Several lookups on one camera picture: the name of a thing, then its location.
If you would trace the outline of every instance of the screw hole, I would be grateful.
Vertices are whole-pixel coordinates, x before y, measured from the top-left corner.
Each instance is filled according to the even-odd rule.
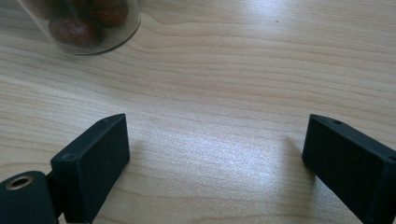
[[[30,175],[25,175],[25,176],[20,176],[16,179],[13,179],[10,181],[6,188],[8,190],[16,190],[16,189],[22,189],[28,185],[30,185],[33,182],[33,177]]]

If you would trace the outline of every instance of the glass jar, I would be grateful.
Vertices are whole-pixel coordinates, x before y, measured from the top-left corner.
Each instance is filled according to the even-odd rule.
[[[18,0],[60,49],[99,54],[128,41],[140,24],[136,0]]]

